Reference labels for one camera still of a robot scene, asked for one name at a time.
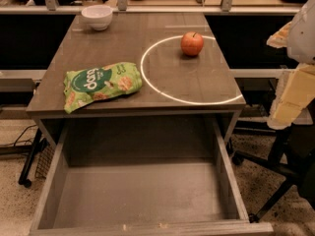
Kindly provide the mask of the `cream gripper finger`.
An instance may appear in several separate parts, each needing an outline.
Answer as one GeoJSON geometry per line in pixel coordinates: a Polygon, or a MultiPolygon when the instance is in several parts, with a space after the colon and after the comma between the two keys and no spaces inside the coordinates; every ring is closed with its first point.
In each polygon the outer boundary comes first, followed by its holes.
{"type": "Polygon", "coordinates": [[[315,98],[315,65],[298,64],[279,78],[267,124],[275,130],[289,127],[315,98]]]}
{"type": "Polygon", "coordinates": [[[291,22],[288,22],[283,27],[281,27],[278,31],[272,34],[268,40],[267,44],[274,48],[284,48],[287,46],[287,37],[289,28],[291,26],[291,22]]]}

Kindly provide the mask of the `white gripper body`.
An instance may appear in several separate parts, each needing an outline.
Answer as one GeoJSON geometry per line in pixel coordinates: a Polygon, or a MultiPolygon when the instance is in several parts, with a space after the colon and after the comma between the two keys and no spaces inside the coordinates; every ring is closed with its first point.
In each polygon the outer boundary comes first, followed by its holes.
{"type": "Polygon", "coordinates": [[[293,17],[286,50],[299,63],[315,64],[315,0],[308,0],[293,17]]]}

